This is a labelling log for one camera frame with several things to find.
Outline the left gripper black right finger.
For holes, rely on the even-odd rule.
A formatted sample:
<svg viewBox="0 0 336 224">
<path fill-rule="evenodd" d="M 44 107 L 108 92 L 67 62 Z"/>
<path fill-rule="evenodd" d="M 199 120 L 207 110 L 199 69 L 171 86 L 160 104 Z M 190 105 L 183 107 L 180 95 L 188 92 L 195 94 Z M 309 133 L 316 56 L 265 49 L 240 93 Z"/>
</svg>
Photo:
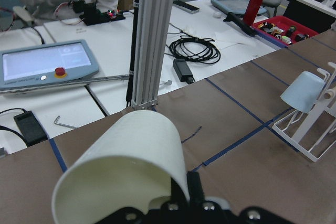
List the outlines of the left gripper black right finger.
<svg viewBox="0 0 336 224">
<path fill-rule="evenodd" d="M 202 203 L 205 200 L 205 195 L 198 172 L 187 172 L 187 186 L 190 196 L 190 203 Z"/>
</svg>

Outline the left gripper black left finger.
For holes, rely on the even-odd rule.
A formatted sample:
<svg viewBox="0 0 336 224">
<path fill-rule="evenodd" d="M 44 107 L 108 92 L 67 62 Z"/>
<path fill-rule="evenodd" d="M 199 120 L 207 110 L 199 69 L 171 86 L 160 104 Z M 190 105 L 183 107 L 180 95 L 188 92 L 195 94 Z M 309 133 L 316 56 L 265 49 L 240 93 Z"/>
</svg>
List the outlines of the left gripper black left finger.
<svg viewBox="0 0 336 224">
<path fill-rule="evenodd" d="M 188 205 L 188 200 L 184 192 L 173 178 L 171 178 L 171 202 L 177 203 L 178 205 Z"/>
</svg>

